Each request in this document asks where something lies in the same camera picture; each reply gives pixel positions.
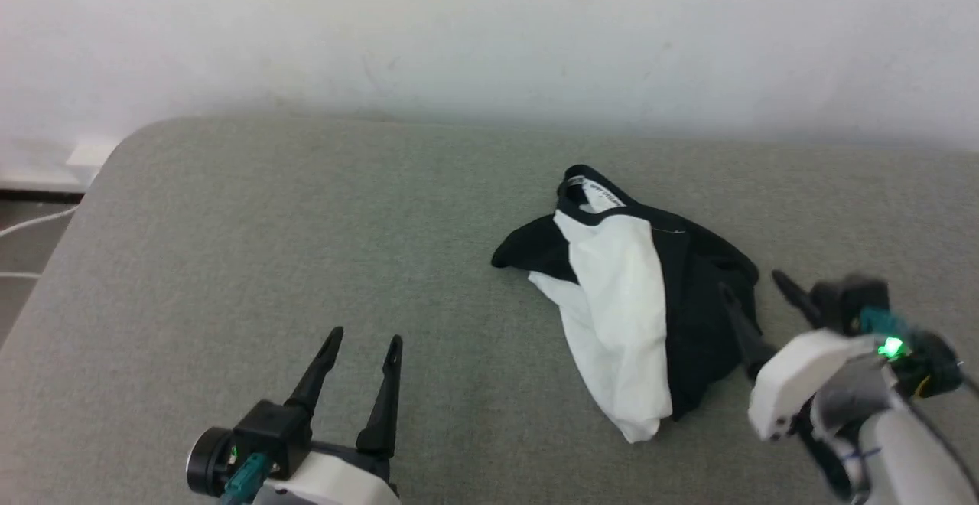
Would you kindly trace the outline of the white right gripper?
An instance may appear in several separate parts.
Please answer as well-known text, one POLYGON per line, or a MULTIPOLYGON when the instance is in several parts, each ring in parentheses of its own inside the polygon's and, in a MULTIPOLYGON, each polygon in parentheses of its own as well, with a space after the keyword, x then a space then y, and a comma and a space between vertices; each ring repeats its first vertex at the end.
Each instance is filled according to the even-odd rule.
MULTIPOLYGON (((781 270, 770 272, 783 298, 811 328, 823 328, 821 311, 810 295, 781 270)), ((748 420, 762 440, 783 438, 790 422, 808 421, 816 439, 837 432, 894 405, 894 376, 879 355, 879 335, 844 337, 830 330, 809 331, 777 349, 748 318, 737 295, 719 284, 725 311, 747 379, 755 382, 748 420)))

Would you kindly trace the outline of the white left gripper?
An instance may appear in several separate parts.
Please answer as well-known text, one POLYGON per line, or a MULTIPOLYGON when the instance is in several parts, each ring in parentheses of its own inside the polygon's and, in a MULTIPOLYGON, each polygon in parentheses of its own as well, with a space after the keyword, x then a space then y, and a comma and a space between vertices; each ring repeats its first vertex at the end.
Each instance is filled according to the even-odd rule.
MULTIPOLYGON (((345 330, 334 327, 285 401, 314 415, 325 377, 338 358, 345 330)), ((382 383, 356 449, 315 442, 287 480, 269 478, 252 505, 402 505, 389 481, 401 398, 403 340, 394 335, 382 362, 382 383)))

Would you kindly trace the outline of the black and white shirt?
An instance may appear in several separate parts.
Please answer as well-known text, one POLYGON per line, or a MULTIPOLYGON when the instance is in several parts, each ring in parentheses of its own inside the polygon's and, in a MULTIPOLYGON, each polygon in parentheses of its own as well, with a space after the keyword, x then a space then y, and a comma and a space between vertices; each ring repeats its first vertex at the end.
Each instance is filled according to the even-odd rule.
POLYGON ((746 254, 587 165, 565 171, 554 212, 513 230, 490 263, 524 271, 557 306, 585 387, 629 443, 681 420, 739 366, 724 290, 756 324, 746 254))

